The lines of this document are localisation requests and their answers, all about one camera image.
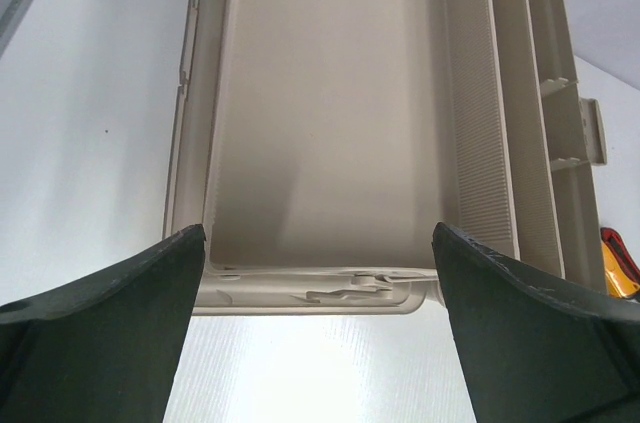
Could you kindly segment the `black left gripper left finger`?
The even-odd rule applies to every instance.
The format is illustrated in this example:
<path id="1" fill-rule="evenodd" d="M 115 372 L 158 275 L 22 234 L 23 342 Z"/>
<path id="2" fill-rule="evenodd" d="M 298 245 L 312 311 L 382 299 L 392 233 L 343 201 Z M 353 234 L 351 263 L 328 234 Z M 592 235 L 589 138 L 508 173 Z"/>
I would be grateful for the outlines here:
<path id="1" fill-rule="evenodd" d="M 4 422 L 160 422 L 205 259 L 188 226 L 141 253 L 1 307 Z"/>

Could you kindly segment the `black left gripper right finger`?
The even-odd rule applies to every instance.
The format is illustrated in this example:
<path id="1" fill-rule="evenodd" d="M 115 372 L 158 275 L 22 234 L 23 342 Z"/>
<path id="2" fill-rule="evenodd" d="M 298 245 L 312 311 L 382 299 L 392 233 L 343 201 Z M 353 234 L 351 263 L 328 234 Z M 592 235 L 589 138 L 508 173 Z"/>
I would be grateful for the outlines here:
<path id="1" fill-rule="evenodd" d="M 439 223 L 432 248 L 479 422 L 636 422 L 639 306 Z"/>

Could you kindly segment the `beige plastic tool box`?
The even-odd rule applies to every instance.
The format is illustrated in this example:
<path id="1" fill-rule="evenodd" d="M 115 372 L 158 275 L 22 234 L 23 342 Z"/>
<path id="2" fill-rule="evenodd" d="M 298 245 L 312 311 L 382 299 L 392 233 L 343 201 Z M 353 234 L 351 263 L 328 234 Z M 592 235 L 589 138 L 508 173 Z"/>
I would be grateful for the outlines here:
<path id="1" fill-rule="evenodd" d="M 607 289 L 564 0 L 188 0 L 164 231 L 198 315 L 404 314 L 439 223 Z"/>

